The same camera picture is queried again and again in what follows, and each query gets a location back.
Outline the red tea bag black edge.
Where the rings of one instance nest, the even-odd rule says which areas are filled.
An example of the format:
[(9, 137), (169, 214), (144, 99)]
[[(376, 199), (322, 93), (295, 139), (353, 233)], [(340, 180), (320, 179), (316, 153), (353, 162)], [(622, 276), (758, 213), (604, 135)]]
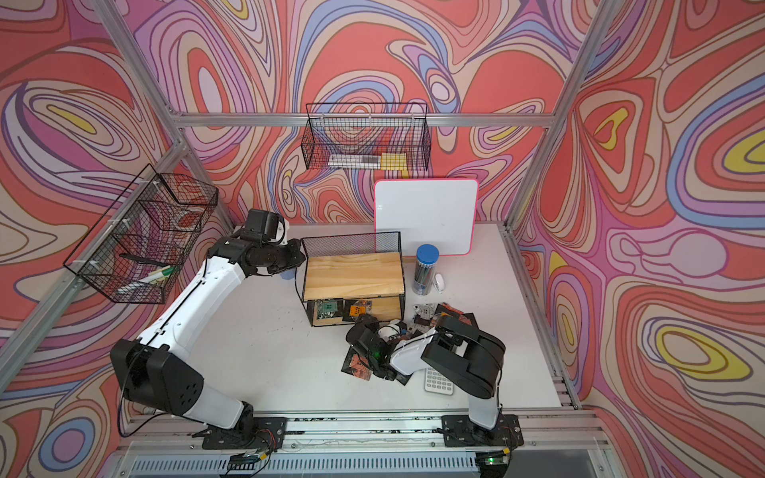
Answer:
[(368, 382), (372, 378), (372, 370), (368, 360), (360, 356), (353, 348), (349, 348), (346, 358), (341, 366), (341, 372), (365, 380)]

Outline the white patterned tea bag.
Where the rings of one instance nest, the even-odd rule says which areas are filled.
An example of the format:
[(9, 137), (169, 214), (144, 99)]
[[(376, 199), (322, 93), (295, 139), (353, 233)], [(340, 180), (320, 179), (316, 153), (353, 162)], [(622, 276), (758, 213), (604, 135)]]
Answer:
[(437, 304), (416, 304), (414, 305), (414, 318), (412, 322), (416, 326), (430, 329), (434, 321)]

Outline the dark orange label tea bag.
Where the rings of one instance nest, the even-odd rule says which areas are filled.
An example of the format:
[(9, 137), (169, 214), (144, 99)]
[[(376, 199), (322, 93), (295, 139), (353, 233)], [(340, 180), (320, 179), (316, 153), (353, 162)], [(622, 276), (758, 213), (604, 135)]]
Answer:
[(464, 313), (456, 308), (453, 308), (452, 306), (449, 306), (446, 303), (440, 303), (436, 306), (434, 318), (438, 321), (444, 317), (452, 317), (455, 320), (462, 322), (463, 324), (472, 326), (474, 328), (478, 327), (476, 318), (473, 313)]

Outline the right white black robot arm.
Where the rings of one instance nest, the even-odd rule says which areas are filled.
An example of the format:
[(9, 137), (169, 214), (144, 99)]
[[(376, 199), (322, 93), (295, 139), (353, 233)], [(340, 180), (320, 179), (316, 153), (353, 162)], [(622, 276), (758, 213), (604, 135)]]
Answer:
[(498, 386), (506, 346), (492, 334), (452, 316), (441, 317), (427, 332), (408, 332), (400, 320), (382, 323), (364, 315), (346, 334), (350, 349), (373, 376), (406, 384), (431, 368), (468, 395), (468, 418), (489, 431), (497, 424)]

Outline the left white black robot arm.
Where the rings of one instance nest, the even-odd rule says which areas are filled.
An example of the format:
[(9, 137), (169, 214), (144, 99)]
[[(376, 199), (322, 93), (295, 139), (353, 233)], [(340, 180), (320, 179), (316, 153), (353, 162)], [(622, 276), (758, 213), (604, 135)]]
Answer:
[(299, 268), (302, 241), (216, 242), (191, 284), (135, 340), (119, 340), (110, 352), (121, 398), (220, 429), (247, 428), (251, 406), (206, 383), (187, 360), (194, 344), (228, 296), (252, 276), (270, 277)]

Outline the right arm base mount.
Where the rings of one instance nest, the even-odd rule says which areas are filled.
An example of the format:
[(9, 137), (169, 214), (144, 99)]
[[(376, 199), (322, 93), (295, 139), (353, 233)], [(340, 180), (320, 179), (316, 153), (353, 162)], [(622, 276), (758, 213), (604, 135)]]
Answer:
[(524, 445), (524, 437), (515, 414), (500, 413), (494, 428), (483, 428), (467, 415), (444, 415), (436, 430), (446, 447), (502, 447), (514, 450)]

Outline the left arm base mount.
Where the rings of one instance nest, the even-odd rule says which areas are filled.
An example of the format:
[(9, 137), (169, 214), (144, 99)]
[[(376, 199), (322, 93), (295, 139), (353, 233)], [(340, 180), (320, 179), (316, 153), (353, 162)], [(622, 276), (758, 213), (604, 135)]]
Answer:
[(231, 429), (210, 425), (195, 434), (207, 450), (258, 449), (275, 451), (283, 446), (288, 420), (283, 416), (258, 416), (247, 413)]

